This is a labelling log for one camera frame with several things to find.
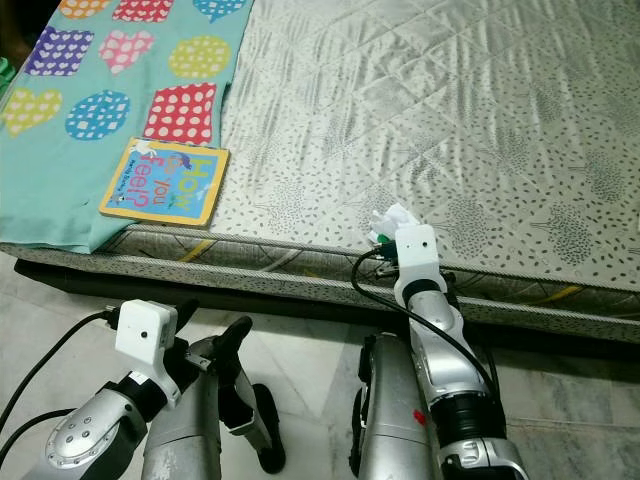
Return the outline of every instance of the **book cover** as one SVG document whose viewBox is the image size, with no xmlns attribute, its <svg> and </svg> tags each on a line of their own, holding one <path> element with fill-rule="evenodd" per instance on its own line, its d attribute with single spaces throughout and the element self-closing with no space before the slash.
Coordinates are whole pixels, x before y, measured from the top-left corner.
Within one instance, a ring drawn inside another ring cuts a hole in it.
<svg viewBox="0 0 640 480">
<path fill-rule="evenodd" d="M 229 152 L 132 137 L 100 204 L 104 215 L 204 226 Z"/>
</svg>

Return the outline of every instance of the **red sticker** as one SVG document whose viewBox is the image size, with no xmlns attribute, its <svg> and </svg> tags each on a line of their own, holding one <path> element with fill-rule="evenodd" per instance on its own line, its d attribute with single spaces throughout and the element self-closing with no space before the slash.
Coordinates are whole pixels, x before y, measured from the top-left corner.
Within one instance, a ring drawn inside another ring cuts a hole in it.
<svg viewBox="0 0 640 480">
<path fill-rule="evenodd" d="M 125 22 L 164 22 L 173 0 L 120 0 L 113 11 L 114 20 Z"/>
<path fill-rule="evenodd" d="M 427 417 L 420 410 L 413 411 L 413 418 L 415 418 L 420 425 L 424 426 L 427 423 Z"/>
<path fill-rule="evenodd" d="M 194 83 L 156 90 L 144 136 L 156 140 L 207 145 L 211 141 L 214 83 Z"/>
</svg>

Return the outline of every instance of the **cable connector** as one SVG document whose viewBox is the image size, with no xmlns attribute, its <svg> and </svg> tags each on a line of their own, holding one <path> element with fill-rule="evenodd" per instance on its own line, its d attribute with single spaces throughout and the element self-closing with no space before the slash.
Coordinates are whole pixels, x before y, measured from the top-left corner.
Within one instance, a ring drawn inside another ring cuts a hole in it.
<svg viewBox="0 0 640 480">
<path fill-rule="evenodd" d="M 111 330 L 118 330 L 118 320 L 120 319 L 120 307 L 114 307 L 112 305 L 107 305 L 102 312 L 102 318 L 107 321 L 107 325 Z"/>
<path fill-rule="evenodd" d="M 391 261 L 398 258 L 398 249 L 396 248 L 395 240 L 379 243 L 375 246 L 375 250 L 376 254 L 381 256 L 384 260 Z"/>
<path fill-rule="evenodd" d="M 391 265 L 390 267 L 376 268 L 375 275 L 376 280 L 381 278 L 397 277 L 400 274 L 400 269 L 397 265 Z"/>
</svg>

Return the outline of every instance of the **heart pattern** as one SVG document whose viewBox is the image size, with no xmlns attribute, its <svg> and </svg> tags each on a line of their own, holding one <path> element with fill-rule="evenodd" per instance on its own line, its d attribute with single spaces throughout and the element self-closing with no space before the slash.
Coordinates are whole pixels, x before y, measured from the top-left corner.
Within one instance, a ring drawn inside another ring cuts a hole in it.
<svg viewBox="0 0 640 480">
<path fill-rule="evenodd" d="M 211 141 L 214 83 L 194 83 L 156 90 L 144 136 L 157 140 L 207 145 Z"/>
<path fill-rule="evenodd" d="M 16 88 L 2 112 L 12 137 L 50 120 L 62 105 L 62 93 L 46 90 L 36 97 L 28 88 Z"/>
<path fill-rule="evenodd" d="M 129 97 L 124 93 L 103 90 L 73 106 L 65 129 L 76 140 L 100 140 L 124 125 L 130 106 Z"/>
<path fill-rule="evenodd" d="M 47 26 L 27 60 L 29 75 L 70 76 L 78 71 L 93 33 L 86 30 L 56 30 Z"/>
<path fill-rule="evenodd" d="M 230 13 L 240 10 L 247 3 L 246 0 L 193 0 L 193 5 L 204 15 L 209 17 L 211 23 Z"/>
<path fill-rule="evenodd" d="M 182 40 L 169 56 L 169 68 L 178 77 L 213 77 L 225 69 L 231 48 L 221 38 L 210 35 Z"/>
<path fill-rule="evenodd" d="M 125 22 L 164 22 L 173 0 L 120 0 L 113 11 L 114 20 Z"/>
<path fill-rule="evenodd" d="M 153 41 L 153 36 L 144 30 L 130 37 L 120 30 L 113 30 L 100 45 L 100 58 L 107 63 L 111 73 L 117 75 L 148 51 Z"/>
<path fill-rule="evenodd" d="M 62 0 L 58 9 L 65 17 L 87 18 L 104 10 L 110 0 Z"/>
</svg>

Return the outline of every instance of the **quilted mattress cover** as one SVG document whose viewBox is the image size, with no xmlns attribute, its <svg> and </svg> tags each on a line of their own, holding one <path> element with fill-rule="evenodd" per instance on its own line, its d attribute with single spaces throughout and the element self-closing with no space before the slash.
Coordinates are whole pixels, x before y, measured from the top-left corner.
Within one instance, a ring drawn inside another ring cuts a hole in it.
<svg viewBox="0 0 640 480">
<path fill-rule="evenodd" d="M 210 232 L 134 225 L 91 256 L 3 249 L 366 303 L 351 262 L 372 210 L 400 202 L 435 226 L 471 303 L 640 319 L 638 32 L 635 0 L 256 0 Z"/>
</svg>

